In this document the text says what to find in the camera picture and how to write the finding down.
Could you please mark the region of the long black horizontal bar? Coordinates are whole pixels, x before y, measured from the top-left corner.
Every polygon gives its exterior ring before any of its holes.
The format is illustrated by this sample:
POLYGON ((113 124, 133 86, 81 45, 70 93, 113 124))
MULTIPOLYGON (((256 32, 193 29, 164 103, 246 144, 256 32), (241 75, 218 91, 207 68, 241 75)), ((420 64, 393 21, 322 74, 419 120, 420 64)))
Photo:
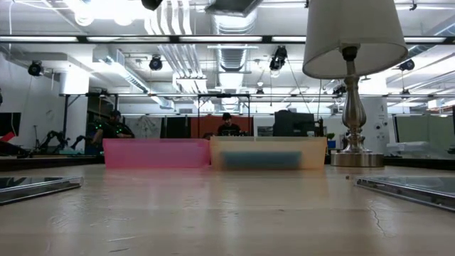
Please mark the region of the long black horizontal bar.
POLYGON ((305 36, 21 36, 0 35, 0 43, 81 43, 81 44, 305 44, 305 36))

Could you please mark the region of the white ceiling pipes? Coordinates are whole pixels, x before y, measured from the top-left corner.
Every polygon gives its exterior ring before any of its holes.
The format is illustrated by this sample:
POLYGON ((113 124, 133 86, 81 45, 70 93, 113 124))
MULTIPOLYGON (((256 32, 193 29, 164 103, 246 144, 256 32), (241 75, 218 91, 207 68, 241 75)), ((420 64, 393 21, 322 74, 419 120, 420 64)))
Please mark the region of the white ceiling pipes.
MULTIPOLYGON (((153 36, 191 35, 190 0, 163 0, 155 11, 147 9, 144 28, 153 36)), ((184 93, 207 91, 194 44, 161 44, 159 50, 173 71, 174 86, 184 93)))

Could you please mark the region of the black backdrop panel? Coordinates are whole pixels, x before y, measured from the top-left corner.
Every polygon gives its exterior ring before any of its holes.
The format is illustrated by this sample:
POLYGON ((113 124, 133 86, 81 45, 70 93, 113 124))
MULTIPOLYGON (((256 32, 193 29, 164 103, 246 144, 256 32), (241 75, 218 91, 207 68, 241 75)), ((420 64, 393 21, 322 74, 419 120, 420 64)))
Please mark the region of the black backdrop panel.
POLYGON ((163 117, 161 119, 162 139, 187 139, 191 138, 190 117, 163 117))

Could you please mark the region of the red backdrop board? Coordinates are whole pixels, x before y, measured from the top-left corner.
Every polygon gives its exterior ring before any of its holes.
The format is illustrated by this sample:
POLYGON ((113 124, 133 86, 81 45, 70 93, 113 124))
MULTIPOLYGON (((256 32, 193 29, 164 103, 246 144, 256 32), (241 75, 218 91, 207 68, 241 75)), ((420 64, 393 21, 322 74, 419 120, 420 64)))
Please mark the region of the red backdrop board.
MULTIPOLYGON (((221 116, 207 115, 191 117, 191 138, 201 138, 206 133, 218 133, 218 127, 224 124, 221 116)), ((232 123, 237 124, 242 131, 250 132, 253 125, 253 117, 233 116, 232 123)))

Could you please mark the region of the pink translucent plastic bin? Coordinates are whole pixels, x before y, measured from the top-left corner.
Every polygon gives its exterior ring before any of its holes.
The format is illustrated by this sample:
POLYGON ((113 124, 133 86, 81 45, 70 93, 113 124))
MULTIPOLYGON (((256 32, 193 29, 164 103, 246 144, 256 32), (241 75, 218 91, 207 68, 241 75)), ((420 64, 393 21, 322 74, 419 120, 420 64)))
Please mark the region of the pink translucent plastic bin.
POLYGON ((104 139, 108 169, 185 169, 210 164, 205 139, 104 139))

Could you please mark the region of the black flat screen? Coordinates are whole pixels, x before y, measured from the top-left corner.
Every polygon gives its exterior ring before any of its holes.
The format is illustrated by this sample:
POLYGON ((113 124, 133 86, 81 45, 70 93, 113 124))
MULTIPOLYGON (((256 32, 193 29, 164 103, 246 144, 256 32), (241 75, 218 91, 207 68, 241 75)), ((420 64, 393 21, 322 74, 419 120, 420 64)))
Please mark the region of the black flat screen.
POLYGON ((0 112, 0 137, 12 133, 19 135, 21 126, 20 112, 0 112))

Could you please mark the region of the black computer monitor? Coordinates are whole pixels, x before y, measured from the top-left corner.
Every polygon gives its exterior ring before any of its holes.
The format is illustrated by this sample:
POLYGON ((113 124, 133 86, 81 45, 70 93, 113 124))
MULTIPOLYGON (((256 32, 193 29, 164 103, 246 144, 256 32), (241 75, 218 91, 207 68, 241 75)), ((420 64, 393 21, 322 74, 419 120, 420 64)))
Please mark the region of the black computer monitor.
POLYGON ((307 137, 308 132, 314 131, 315 119, 313 114, 280 110, 274 113, 274 137, 307 137))

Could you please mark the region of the white shade table lamp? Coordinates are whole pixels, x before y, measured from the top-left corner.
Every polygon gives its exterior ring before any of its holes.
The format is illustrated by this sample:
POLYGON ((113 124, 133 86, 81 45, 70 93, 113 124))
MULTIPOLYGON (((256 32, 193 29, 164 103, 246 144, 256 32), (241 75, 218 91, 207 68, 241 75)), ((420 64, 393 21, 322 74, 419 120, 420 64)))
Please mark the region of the white shade table lamp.
POLYGON ((367 122, 358 92, 360 77, 387 70, 408 55, 394 0, 310 0, 302 71, 319 79, 342 79, 342 121, 347 147, 331 155, 338 167, 375 168, 383 155, 364 146, 367 122))

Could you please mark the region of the orange translucent plastic bin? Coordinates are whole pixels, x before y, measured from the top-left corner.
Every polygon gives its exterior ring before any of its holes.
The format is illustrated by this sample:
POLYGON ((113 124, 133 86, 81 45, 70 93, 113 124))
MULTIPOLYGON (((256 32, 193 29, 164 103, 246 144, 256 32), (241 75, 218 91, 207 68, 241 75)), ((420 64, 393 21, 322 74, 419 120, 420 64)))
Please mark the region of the orange translucent plastic bin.
POLYGON ((210 157, 214 169, 223 170, 225 164, 299 164, 299 170, 322 169, 325 164, 325 137, 213 137, 210 157), (297 151, 301 158, 225 158, 224 151, 297 151))

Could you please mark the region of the white building column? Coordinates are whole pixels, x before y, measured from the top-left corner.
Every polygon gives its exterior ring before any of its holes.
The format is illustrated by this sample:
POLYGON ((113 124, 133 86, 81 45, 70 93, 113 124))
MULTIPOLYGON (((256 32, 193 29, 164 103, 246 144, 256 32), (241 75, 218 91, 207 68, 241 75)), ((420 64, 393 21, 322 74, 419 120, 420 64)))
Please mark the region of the white building column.
POLYGON ((362 132, 365 137, 364 147, 385 154, 390 142, 387 100, 383 97, 364 97, 361 102, 367 117, 362 132))

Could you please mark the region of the white box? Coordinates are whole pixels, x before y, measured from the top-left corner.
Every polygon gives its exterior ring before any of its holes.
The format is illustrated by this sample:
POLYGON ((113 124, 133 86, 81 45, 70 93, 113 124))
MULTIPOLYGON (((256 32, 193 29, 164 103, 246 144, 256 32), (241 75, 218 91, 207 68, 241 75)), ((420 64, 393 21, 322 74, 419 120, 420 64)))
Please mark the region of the white box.
POLYGON ((399 142, 387 144, 387 152, 390 156, 402 158, 425 159, 431 156, 428 142, 399 142))

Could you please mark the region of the green partition screen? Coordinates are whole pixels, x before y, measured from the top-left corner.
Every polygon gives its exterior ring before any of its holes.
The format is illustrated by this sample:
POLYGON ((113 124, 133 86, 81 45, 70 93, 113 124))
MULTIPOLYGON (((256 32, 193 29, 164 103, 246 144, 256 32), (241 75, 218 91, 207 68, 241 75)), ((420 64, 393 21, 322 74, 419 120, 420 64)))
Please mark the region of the green partition screen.
POLYGON ((455 127, 448 115, 397 115, 395 142, 428 142, 431 156, 426 159, 455 160, 455 127))

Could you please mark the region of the white rectangular ceiling duct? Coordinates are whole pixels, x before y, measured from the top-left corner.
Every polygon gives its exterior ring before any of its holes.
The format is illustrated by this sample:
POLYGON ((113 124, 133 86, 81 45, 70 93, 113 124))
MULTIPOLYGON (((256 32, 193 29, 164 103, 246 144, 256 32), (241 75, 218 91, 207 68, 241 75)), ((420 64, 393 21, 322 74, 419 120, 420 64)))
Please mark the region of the white rectangular ceiling duct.
POLYGON ((107 47, 97 46, 93 50, 92 60, 94 63, 102 63, 108 71, 122 77, 134 89, 150 97, 161 109, 173 110, 175 108, 173 101, 167 100, 162 96, 156 96, 159 92, 152 90, 149 84, 126 64, 125 55, 121 50, 116 49, 113 51, 107 47))

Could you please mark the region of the black background rig frame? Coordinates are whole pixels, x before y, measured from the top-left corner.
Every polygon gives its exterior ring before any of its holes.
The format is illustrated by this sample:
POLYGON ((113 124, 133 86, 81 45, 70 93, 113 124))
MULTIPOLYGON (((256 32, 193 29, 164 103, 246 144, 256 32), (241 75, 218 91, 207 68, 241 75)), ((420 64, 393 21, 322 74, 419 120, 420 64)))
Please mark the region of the black background rig frame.
MULTIPOLYGON (((112 93, 106 93, 106 92, 103 92, 103 93, 94 93, 94 92, 88 92, 88 93, 85 93, 85 94, 59 94, 60 97, 64 97, 65 98, 65 106, 64 106, 64 111, 63 111, 63 130, 62 130, 62 133, 63 133, 63 136, 65 137, 66 136, 66 133, 67 133, 67 123, 68 123, 68 108, 69 106, 74 103, 79 97, 114 97, 114 110, 118 110, 118 104, 119 104, 119 98, 121 97, 148 97, 148 98, 151 98, 153 101, 157 102, 159 104, 159 107, 161 109, 165 109, 165 110, 175 110, 175 107, 172 107, 171 106, 171 103, 169 103, 168 105, 163 105, 161 103, 165 103, 163 100, 160 100, 161 97, 162 98, 165 98, 165 97, 172 97, 172 98, 183 98, 183 97, 188 97, 188 98, 196 98, 197 101, 197 115, 196 115, 196 120, 197 120, 197 125, 196 125, 196 138, 200 138, 200 99, 201 98, 206 98, 207 100, 210 100, 212 97, 215 97, 215 98, 220 98, 220 99, 224 99, 224 98, 233 98, 233 97, 237 97, 237 98, 246 98, 247 99, 247 109, 248 109, 248 112, 247 112, 247 118, 248 118, 248 123, 247 123, 247 126, 248 126, 248 132, 249 133, 252 133, 252 122, 251 122, 251 98, 252 97, 265 97, 265 96, 268 96, 268 95, 261 95, 261 94, 258 94, 258 95, 251 95, 251 94, 230 94, 230 93, 218 93, 218 94, 154 94, 154 93, 149 93, 149 94, 112 94, 112 93), (69 101, 69 98, 70 97, 75 97, 75 99, 73 101, 69 101)), ((185 118, 186 118, 186 123, 185 123, 185 128, 184 128, 184 132, 186 134, 186 137, 185 138, 191 138, 192 135, 191 135, 191 126, 188 124, 188 114, 184 114, 185 118)), ((318 119, 314 120, 313 123, 315 124, 315 129, 317 131, 317 134, 318 135, 323 135, 323 120, 321 117, 318 117, 318 119)))

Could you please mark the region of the black aluminium table frame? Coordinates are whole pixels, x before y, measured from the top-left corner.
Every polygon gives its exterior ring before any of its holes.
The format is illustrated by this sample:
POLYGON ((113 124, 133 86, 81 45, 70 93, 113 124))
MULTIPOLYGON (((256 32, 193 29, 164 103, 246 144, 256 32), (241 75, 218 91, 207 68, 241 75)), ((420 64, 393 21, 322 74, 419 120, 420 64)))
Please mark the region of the black aluminium table frame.
MULTIPOLYGON (((24 159, 0 158, 0 172, 103 164, 104 162, 105 160, 102 156, 24 159)), ((383 163, 386 166, 455 171, 455 160, 449 159, 403 159, 399 157, 385 156, 383 163)))

